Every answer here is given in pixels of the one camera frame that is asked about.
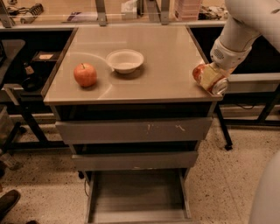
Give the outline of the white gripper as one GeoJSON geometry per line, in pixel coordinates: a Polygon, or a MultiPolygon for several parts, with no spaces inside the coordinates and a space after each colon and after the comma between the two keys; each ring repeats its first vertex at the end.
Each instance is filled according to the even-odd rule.
{"type": "Polygon", "coordinates": [[[237,52],[227,49],[217,38],[210,51],[210,57],[215,64],[206,64],[200,74],[200,85],[210,91],[214,84],[224,78],[221,71],[238,67],[249,55],[252,47],[245,51],[237,52]]]}

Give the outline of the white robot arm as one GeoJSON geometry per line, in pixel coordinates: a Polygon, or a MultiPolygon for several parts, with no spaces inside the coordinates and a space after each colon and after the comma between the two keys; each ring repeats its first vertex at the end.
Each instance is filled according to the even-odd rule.
{"type": "MultiPolygon", "coordinates": [[[[225,5],[228,19],[211,49],[212,62],[192,72],[213,95],[225,92],[227,77],[247,58],[258,37],[265,37],[280,51],[279,0],[225,0],[225,5]]],[[[280,224],[280,151],[262,173],[248,224],[280,224]]]]}

